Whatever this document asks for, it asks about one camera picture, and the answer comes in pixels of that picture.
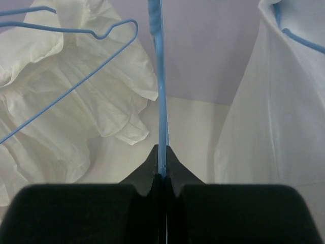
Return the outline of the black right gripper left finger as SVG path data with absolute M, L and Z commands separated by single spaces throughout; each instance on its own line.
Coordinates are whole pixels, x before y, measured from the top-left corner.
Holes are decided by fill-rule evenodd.
M 1 243 L 160 243 L 158 147 L 117 184 L 23 188 L 1 224 Z

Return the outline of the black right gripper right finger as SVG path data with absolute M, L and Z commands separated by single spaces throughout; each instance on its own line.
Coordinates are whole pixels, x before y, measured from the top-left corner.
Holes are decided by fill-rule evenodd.
M 292 187 L 206 184 L 167 148 L 168 243 L 322 243 Z

